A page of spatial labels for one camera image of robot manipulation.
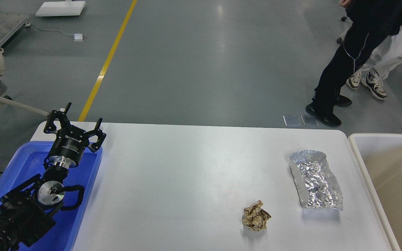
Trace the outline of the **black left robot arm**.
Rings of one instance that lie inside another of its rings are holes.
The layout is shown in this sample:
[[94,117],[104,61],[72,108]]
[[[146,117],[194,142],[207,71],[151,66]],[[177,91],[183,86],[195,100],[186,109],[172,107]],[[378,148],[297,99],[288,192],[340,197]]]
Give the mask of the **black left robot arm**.
[[0,198],[0,251],[17,251],[20,243],[27,247],[46,235],[56,224],[53,216],[59,211],[75,210],[83,203],[85,187],[65,186],[71,168],[78,167],[84,151],[95,153],[102,147],[106,133],[102,118],[94,129],[83,130],[71,124],[64,111],[52,110],[44,133],[56,139],[44,159],[43,174],[36,174]]

